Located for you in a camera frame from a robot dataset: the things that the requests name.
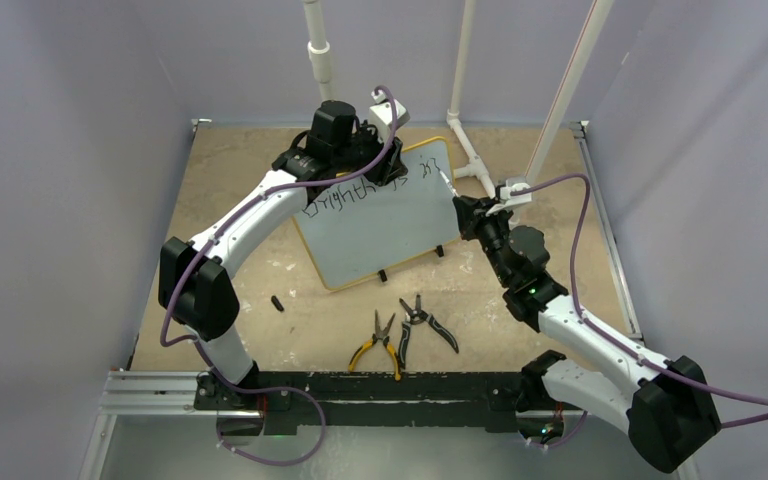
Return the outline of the yellow framed whiteboard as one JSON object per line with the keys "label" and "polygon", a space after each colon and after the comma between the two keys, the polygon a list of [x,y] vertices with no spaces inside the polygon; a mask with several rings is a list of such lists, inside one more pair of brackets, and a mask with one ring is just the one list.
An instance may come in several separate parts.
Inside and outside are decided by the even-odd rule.
{"label": "yellow framed whiteboard", "polygon": [[405,176],[385,186],[364,177],[323,191],[294,223],[323,286],[347,288],[459,237],[449,145],[432,137],[406,148]]}

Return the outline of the black marker cap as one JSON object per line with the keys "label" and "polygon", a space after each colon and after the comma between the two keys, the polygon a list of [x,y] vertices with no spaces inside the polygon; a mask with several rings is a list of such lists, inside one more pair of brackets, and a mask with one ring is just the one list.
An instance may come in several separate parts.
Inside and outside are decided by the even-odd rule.
{"label": "black marker cap", "polygon": [[270,301],[271,301],[272,305],[275,307],[275,309],[277,311],[279,311],[279,312],[284,312],[285,311],[285,308],[284,308],[283,304],[281,303],[281,301],[279,300],[279,298],[277,296],[272,295],[270,297]]}

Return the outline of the white whiteboard marker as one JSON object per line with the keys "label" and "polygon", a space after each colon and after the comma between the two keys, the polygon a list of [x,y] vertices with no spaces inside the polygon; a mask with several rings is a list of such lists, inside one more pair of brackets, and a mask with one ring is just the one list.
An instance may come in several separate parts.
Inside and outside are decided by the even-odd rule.
{"label": "white whiteboard marker", "polygon": [[445,174],[444,171],[440,170],[439,175],[442,178],[444,184],[446,185],[447,189],[451,193],[451,196],[453,198],[457,198],[459,196],[457,190],[455,189],[452,180]]}

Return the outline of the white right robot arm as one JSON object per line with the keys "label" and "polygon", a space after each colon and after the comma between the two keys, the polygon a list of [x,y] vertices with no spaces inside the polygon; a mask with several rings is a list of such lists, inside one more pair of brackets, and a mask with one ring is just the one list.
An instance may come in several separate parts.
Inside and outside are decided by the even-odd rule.
{"label": "white right robot arm", "polygon": [[575,303],[547,271],[543,233],[509,226],[493,199],[452,200],[462,239],[476,240],[504,289],[512,317],[582,356],[583,369],[552,354],[524,376],[521,392],[536,407],[569,403],[624,433],[652,467],[672,473],[718,434],[719,418],[702,368],[692,359],[656,353]]}

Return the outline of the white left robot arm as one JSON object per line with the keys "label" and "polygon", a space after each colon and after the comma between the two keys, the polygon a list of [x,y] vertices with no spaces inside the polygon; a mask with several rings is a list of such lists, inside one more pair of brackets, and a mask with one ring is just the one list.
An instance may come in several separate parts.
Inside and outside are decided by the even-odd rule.
{"label": "white left robot arm", "polygon": [[366,120],[349,103],[323,101],[310,128],[293,138],[237,206],[191,239],[171,237],[161,247],[161,344],[175,343],[168,336],[171,323],[183,326],[187,332],[179,339],[193,342],[223,377],[219,395],[232,408],[255,402],[259,373],[235,327],[240,303],[233,278],[275,229],[329,187],[356,178],[385,186],[405,175],[396,132],[409,119],[408,110],[383,89],[374,91]]}

